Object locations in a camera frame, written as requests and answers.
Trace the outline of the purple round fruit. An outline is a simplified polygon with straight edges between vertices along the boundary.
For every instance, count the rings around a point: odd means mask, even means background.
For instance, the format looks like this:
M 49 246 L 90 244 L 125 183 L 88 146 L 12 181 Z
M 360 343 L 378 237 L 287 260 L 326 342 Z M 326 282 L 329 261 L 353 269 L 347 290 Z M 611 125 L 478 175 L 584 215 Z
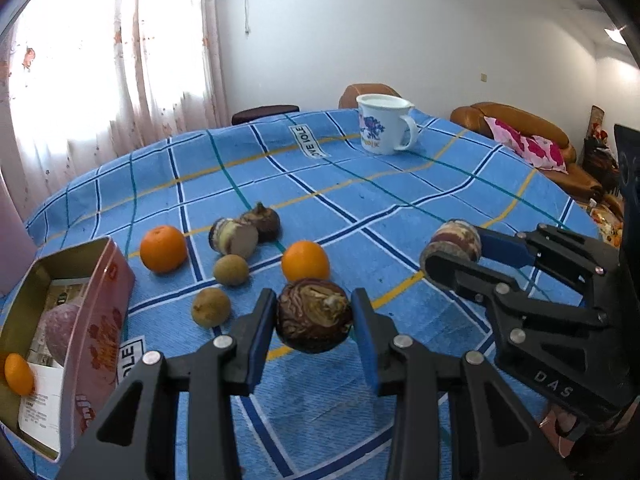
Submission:
M 80 307 L 80 302 L 74 300 L 59 304 L 43 315 L 44 343 L 58 365 L 65 363 Z

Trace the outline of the dark mottled bulb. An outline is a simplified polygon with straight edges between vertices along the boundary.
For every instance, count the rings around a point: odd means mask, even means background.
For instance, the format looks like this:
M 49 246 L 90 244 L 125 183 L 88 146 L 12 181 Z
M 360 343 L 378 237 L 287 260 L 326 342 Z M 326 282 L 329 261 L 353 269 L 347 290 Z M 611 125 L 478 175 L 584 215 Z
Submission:
M 346 292 L 331 281 L 304 278 L 288 283 L 279 295 L 277 335 L 299 352 L 334 349 L 347 339 L 353 322 Z

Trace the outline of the brown kiwi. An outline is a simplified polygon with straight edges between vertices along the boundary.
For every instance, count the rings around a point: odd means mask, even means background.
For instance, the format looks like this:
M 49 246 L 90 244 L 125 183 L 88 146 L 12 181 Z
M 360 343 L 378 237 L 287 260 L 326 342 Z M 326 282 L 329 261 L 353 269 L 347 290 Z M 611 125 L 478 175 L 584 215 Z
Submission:
M 215 287 L 202 289 L 193 299 L 192 320 L 201 327 L 213 328 L 224 324 L 231 315 L 231 300 Z
M 213 270 L 215 280 L 224 286 L 240 286 L 250 276 L 250 268 L 244 258 L 238 255 L 225 255 L 220 257 Z

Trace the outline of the paper sheet in tin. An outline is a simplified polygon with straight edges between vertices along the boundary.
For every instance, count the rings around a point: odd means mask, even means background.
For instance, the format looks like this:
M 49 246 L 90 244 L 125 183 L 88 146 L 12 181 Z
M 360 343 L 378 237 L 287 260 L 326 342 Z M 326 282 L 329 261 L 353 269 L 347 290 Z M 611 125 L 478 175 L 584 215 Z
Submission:
M 61 367 L 29 363 L 34 374 L 34 390 L 21 398 L 18 428 L 55 453 L 60 452 L 60 407 L 63 370 Z

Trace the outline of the pink metal tin box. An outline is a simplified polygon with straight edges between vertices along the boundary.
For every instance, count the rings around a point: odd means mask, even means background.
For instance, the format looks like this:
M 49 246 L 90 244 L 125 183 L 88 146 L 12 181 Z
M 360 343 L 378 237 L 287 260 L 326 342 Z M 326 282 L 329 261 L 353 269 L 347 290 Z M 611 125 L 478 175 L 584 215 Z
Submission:
M 100 237 L 35 260 L 1 324 L 1 355 L 34 376 L 21 396 L 1 386 L 1 426 L 50 463 L 61 463 L 116 388 L 120 336 L 134 272 Z

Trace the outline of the pink floral cushion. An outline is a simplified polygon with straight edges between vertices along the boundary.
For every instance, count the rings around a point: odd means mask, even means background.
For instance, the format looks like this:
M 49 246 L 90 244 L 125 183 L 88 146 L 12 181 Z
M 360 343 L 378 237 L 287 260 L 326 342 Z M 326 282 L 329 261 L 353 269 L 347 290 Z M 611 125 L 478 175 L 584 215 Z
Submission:
M 542 136 L 526 136 L 497 118 L 486 117 L 485 122 L 495 141 L 510 148 L 536 169 L 567 174 L 566 162 L 555 142 Z

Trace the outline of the small orange in tin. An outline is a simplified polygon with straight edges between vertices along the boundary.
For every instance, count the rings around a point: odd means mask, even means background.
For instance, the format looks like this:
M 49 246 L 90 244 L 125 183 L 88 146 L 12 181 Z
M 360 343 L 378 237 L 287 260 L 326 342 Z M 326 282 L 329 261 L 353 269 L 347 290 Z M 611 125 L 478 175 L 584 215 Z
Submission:
M 10 353 L 4 360 L 4 378 L 9 388 L 18 396 L 29 396 L 35 388 L 35 376 L 27 361 L 17 353 Z

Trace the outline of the brown leather sofa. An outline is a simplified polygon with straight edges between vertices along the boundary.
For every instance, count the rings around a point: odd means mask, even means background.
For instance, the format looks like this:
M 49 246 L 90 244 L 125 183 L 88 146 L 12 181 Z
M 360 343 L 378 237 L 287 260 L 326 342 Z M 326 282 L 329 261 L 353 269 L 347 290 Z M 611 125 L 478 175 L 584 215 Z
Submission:
M 602 185 L 577 163 L 577 154 L 562 129 L 511 105 L 480 102 L 458 107 L 450 120 L 510 148 L 569 196 L 588 203 L 604 196 Z

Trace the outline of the pink plastic pitcher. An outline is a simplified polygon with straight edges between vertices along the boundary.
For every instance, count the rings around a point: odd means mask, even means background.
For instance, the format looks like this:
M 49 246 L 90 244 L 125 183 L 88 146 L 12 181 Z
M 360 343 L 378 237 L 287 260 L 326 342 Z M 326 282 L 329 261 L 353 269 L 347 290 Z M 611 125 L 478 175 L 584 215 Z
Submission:
M 35 260 L 37 247 L 18 214 L 6 182 L 0 183 L 0 290 L 9 295 Z

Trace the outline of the white floral mug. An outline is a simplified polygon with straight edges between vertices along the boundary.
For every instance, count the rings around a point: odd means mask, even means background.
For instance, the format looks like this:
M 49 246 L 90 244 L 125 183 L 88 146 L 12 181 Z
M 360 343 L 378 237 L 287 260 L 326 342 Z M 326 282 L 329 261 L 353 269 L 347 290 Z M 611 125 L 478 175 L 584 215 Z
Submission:
M 410 116 L 414 105 L 399 96 L 358 96 L 361 145 L 375 155 L 408 151 L 416 144 L 419 128 Z

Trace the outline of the blue plaid tablecloth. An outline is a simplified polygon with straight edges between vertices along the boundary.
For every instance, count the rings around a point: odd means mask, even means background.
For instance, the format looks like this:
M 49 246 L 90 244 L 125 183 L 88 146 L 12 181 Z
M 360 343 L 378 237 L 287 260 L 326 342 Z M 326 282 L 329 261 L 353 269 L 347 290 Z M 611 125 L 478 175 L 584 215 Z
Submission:
M 38 256 L 110 236 L 127 249 L 136 280 L 126 333 L 144 350 L 180 356 L 223 328 L 191 318 L 195 295 L 218 286 L 219 255 L 208 232 L 262 202 L 281 233 L 248 260 L 250 280 L 228 289 L 234 319 L 253 310 L 259 292 L 286 283 L 281 257 L 312 240 L 329 257 L 331 280 L 349 294 L 364 287 L 372 306 L 432 351 L 495 355 L 485 311 L 441 292 L 419 274 L 419 256 L 449 219 L 506 234 L 539 223 L 599 237 L 588 214 L 512 151 L 445 119 L 417 110 L 421 130 L 411 152 L 363 151 L 356 110 L 265 118 L 251 125 L 173 136 L 99 166 L 47 198 L 25 222 Z M 143 235 L 174 226 L 188 261 L 155 275 L 139 257 Z M 356 342 L 308 356 L 276 335 L 262 382 L 249 399 L 232 399 L 243 479 L 384 479 L 394 399 L 378 399 L 364 379 Z

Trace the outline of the dark round stool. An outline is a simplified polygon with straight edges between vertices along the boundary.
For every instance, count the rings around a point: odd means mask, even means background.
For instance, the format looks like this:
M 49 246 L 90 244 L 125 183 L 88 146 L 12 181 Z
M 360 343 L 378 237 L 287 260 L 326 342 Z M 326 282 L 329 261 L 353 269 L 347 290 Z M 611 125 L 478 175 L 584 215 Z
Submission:
M 297 105 L 265 105 L 258 106 L 253 108 L 248 108 L 247 110 L 241 110 L 240 112 L 235 113 L 231 118 L 231 125 L 238 126 L 247 124 L 248 122 L 254 122 L 254 120 L 277 116 L 288 113 L 297 113 L 299 112 L 299 107 Z

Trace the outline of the pink sheer curtain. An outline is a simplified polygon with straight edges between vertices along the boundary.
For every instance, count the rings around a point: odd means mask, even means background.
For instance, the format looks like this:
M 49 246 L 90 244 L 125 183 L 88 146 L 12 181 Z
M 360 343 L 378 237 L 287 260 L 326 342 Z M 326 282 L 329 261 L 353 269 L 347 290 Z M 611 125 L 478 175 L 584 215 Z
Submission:
M 228 125 L 216 0 L 30 0 L 1 45 L 1 174 L 21 217 L 71 180 Z

